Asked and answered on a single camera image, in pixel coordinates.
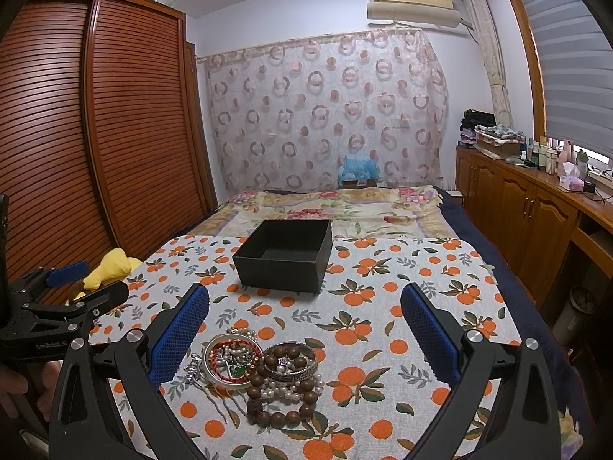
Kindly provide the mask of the person's left hand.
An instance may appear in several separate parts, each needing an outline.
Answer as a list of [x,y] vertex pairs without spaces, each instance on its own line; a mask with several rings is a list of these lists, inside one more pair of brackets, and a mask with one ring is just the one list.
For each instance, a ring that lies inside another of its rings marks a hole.
[[[43,391],[38,398],[38,410],[46,422],[50,420],[54,391],[61,370],[60,361],[47,362],[41,370],[41,385]],[[22,375],[7,369],[1,368],[1,406],[10,419],[19,417],[19,410],[16,408],[13,396],[26,394],[28,382]]]

